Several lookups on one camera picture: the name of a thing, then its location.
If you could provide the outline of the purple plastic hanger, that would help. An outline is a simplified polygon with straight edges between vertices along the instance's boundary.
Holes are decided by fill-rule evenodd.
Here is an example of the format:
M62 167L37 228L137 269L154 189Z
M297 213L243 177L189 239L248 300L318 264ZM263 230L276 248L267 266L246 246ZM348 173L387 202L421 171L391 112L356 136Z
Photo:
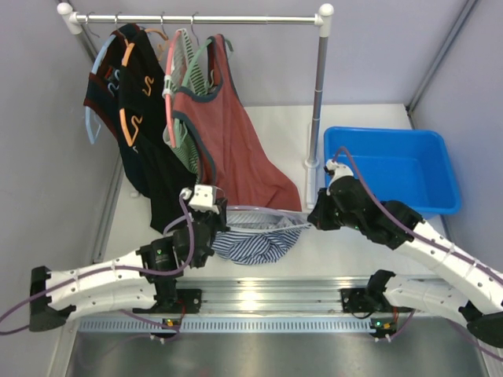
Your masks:
M227 205L227 210L232 210L232 211L254 211L254 212L259 212L263 214L271 214L274 216L282 216L289 218L293 221L298 221L302 223L307 223L307 213L304 213L302 211L290 211L290 210L278 210L278 209L272 209L268 207L260 207L260 206L252 206L252 205Z

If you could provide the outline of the blue white striped tank top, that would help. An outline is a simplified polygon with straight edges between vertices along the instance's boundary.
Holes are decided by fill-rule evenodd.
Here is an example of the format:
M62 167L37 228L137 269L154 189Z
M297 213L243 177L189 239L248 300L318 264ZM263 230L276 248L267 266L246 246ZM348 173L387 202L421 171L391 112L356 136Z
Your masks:
M277 210L231 210L227 226L215 236L212 250L238 265L261 265L284 257L310 223L301 214Z

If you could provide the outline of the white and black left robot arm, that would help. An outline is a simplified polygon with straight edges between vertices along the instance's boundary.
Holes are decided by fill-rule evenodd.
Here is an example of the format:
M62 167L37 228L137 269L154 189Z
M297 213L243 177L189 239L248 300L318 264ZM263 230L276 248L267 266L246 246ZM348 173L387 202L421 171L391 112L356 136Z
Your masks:
M212 244L227 231L227 199L182 204L184 226L118 258L80 269L31 271L28 329L50 331L95 313L171 311L178 303L176 280L186 269L205 266Z

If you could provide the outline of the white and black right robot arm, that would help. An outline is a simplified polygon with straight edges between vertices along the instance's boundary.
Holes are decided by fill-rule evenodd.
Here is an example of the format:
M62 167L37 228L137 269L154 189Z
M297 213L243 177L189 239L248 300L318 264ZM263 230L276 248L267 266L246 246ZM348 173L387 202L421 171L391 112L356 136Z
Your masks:
M323 231L353 229L367 240L403 254L445 281L440 287L380 269L364 298L373 311L390 306L435 314L468 329L486 344L502 347L502 274L436 232L412 208L379 202L352 176L318 190L308 221Z

